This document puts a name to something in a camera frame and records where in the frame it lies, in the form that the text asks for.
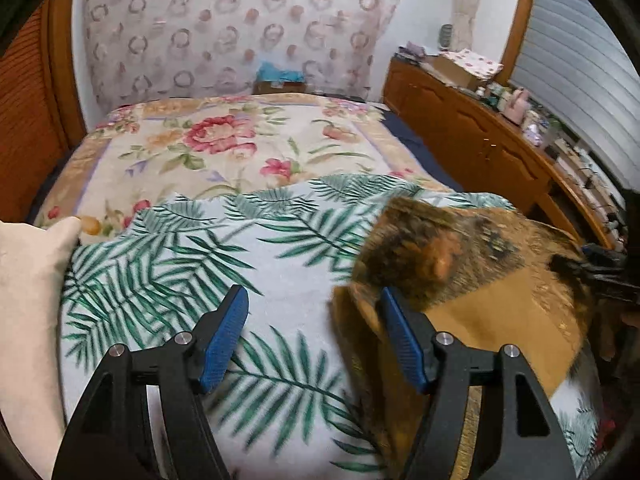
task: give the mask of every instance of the silver bolt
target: silver bolt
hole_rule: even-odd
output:
[[[180,332],[174,337],[174,341],[177,342],[178,345],[188,345],[192,339],[193,336],[191,335],[191,332]]]
[[[438,332],[436,334],[436,341],[444,346],[449,346],[453,343],[453,336],[449,332]]]
[[[504,353],[509,357],[518,357],[520,355],[520,349],[516,345],[505,345]]]
[[[124,345],[120,343],[109,348],[109,355],[112,357],[120,357],[122,354],[124,354]]]

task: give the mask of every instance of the blue gripper pad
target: blue gripper pad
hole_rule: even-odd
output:
[[[249,295],[244,287],[239,287],[205,351],[204,369],[199,379],[203,392],[216,388],[225,376],[248,314]]]
[[[382,289],[380,299],[386,321],[386,333],[396,353],[400,369],[406,380],[420,393],[424,393],[428,389],[429,381],[424,373],[422,348],[388,287]]]

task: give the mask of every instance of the dark blue bed sheet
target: dark blue bed sheet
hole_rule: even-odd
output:
[[[383,115],[384,119],[382,120],[382,123],[386,126],[386,129],[407,147],[418,162],[420,162],[424,171],[429,173],[436,180],[439,180],[445,186],[449,186],[451,189],[458,192],[464,191],[462,186],[453,180],[449,173],[442,169],[441,165],[438,164],[438,161],[424,145],[420,137],[418,137],[411,128],[404,124],[400,117],[393,112],[387,111],[383,111]]]

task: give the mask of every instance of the window blinds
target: window blinds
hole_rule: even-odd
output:
[[[640,189],[640,78],[588,0],[534,0],[511,83],[561,118],[625,187]]]

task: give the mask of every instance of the beige pillow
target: beige pillow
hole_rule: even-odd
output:
[[[60,291],[80,234],[0,222],[0,412],[14,444],[51,478],[64,433],[56,338]]]

